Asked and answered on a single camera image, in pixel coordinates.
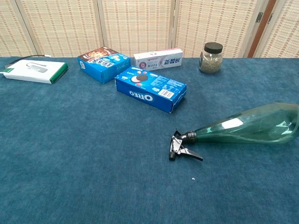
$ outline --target door hinge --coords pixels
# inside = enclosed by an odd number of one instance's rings
[[[269,17],[268,24],[271,22],[272,16],[273,16],[273,13],[271,13],[271,15]]]
[[[263,16],[263,13],[262,13],[262,12],[258,13],[257,18],[256,18],[256,22],[260,22],[262,16]]]

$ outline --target green book spine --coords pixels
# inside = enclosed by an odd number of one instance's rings
[[[63,66],[50,78],[52,84],[54,84],[67,70],[68,65],[64,63]]]

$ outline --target cereal box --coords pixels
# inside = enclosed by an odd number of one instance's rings
[[[81,70],[100,83],[109,82],[131,65],[129,57],[107,47],[82,54],[77,60]]]

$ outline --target spray nozzle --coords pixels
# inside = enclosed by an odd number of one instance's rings
[[[203,161],[203,158],[199,154],[185,148],[182,145],[185,137],[188,138],[188,133],[182,135],[180,132],[176,131],[173,134],[170,141],[169,160],[174,161],[177,155],[188,155],[194,159]]]

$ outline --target blue snack box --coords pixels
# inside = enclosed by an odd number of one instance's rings
[[[81,70],[100,83],[112,80],[131,66],[129,57],[107,47],[92,50],[77,57]]]
[[[187,91],[184,83],[133,66],[115,77],[115,85],[117,91],[168,113]]]

